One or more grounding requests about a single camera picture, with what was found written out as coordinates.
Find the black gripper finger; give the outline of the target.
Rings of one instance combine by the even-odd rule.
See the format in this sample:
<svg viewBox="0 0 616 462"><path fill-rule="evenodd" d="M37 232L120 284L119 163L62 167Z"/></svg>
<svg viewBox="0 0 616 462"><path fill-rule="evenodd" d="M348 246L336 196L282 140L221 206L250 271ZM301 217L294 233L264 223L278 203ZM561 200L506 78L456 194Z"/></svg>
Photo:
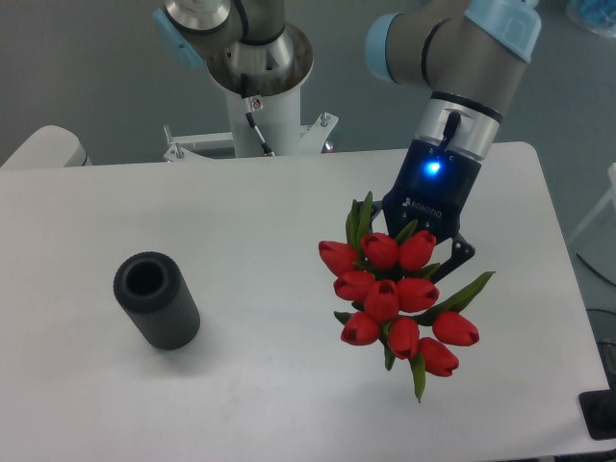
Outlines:
<svg viewBox="0 0 616 462"><path fill-rule="evenodd" d="M432 273L430 276L431 282L437 283L441 281L471 260L474 256L475 247L471 245L461 233L457 233L451 239L450 257Z"/></svg>
<svg viewBox="0 0 616 462"><path fill-rule="evenodd" d="M370 203L371 209L368 211L367 206L363 201L352 201L354 235L366 236L374 229L374 221L382 212L382 202L380 200Z"/></svg>

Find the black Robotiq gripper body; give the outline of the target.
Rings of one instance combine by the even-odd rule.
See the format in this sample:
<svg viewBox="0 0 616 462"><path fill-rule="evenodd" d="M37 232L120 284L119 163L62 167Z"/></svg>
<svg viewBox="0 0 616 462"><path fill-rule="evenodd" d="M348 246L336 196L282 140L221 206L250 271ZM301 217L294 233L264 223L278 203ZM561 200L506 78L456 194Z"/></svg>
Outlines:
<svg viewBox="0 0 616 462"><path fill-rule="evenodd" d="M455 236L480 162L434 144L414 140L392 189L382 199L386 226L397 236L411 221L439 241Z"/></svg>

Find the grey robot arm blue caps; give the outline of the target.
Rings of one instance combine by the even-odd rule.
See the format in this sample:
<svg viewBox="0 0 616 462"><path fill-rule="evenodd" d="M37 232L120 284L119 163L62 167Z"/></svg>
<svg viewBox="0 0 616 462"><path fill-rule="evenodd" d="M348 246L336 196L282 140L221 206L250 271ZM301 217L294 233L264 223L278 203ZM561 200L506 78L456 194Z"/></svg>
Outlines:
<svg viewBox="0 0 616 462"><path fill-rule="evenodd" d="M153 14L186 65L205 64L225 94L237 157L317 153L324 123L300 127L300 89L314 63L309 39L281 1L166 1ZM541 30L532 1L431 1L378 18L367 33L371 73L431 92L392 189L365 219L391 234L416 223L451 255L441 280L474 256L460 216Z"/></svg>

